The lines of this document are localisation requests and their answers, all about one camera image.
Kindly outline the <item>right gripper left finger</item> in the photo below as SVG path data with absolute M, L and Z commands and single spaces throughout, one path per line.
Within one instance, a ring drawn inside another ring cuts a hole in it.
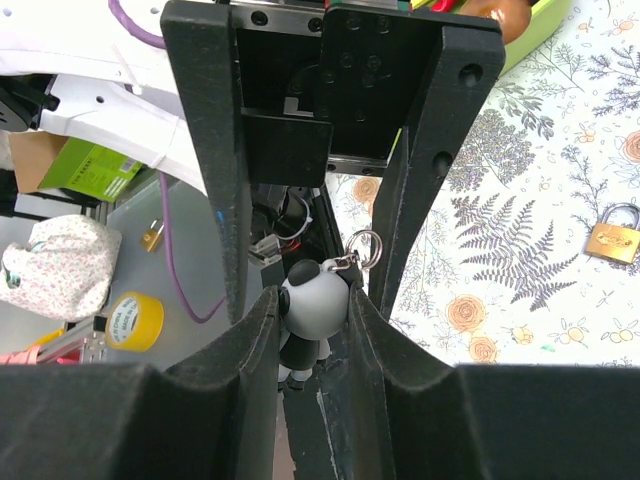
M 277 415 L 278 293 L 166 371 L 5 366 L 5 479 L 268 479 Z

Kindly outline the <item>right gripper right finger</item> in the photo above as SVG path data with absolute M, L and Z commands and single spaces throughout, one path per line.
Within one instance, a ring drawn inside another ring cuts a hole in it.
M 298 479 L 635 479 L 639 372 L 449 366 L 353 289 L 350 318 L 287 395 Z

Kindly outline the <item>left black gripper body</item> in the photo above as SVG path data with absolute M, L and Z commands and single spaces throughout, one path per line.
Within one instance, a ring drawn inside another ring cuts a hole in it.
M 405 1 L 236 1 L 249 177 L 383 175 L 444 16 Z

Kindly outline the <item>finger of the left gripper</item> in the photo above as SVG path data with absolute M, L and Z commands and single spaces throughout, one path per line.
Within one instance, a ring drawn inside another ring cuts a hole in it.
M 389 318 L 412 246 L 505 62 L 497 22 L 444 25 L 432 43 L 400 139 L 374 202 L 384 247 L 369 297 Z
M 236 323 L 245 308 L 252 204 L 232 9 L 170 1 L 160 25 L 218 224 L 227 312 Z

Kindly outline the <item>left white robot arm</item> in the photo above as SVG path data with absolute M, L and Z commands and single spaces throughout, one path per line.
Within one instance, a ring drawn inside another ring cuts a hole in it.
M 504 62 L 496 21 L 406 1 L 5 1 L 1 126 L 86 140 L 205 194 L 233 320 L 252 185 L 378 176 L 369 296 L 389 316 Z

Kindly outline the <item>yellow tape roll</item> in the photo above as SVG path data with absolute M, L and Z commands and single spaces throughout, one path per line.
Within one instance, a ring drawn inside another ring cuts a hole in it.
M 113 306 L 105 327 L 107 344 L 116 349 L 142 353 L 151 349 L 164 326 L 164 306 L 152 296 L 124 293 Z

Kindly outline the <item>green plastic tray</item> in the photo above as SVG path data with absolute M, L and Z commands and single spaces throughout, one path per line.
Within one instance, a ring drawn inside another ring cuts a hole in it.
M 501 75 L 506 74 L 546 41 L 568 15 L 572 0 L 533 1 L 531 21 L 524 33 L 505 46 L 506 60 Z

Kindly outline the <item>floral tablecloth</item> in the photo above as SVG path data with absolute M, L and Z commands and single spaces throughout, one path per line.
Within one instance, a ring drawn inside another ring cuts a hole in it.
M 390 322 L 449 363 L 639 363 L 639 267 L 585 253 L 639 200 L 639 5 L 573 1 L 495 85 Z

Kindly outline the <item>green cardboard box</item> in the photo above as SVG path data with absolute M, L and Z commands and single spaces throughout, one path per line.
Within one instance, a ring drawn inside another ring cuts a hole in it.
M 69 138 L 40 181 L 40 190 L 68 189 L 114 202 L 143 164 L 85 140 Z

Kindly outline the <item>floral cloth bag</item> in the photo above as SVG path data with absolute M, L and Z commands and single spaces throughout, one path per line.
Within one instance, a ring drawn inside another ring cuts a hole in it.
M 73 214 L 36 223 L 25 245 L 1 256 L 1 299 L 34 314 L 78 322 L 108 299 L 122 234 Z

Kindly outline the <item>small brass padlock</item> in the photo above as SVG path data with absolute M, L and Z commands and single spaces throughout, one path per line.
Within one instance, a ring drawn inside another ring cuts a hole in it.
M 633 227 L 614 225 L 609 217 L 617 210 L 628 210 L 635 219 Z M 639 248 L 639 207 L 632 203 L 617 203 L 607 208 L 586 243 L 584 252 L 630 265 L 634 262 Z

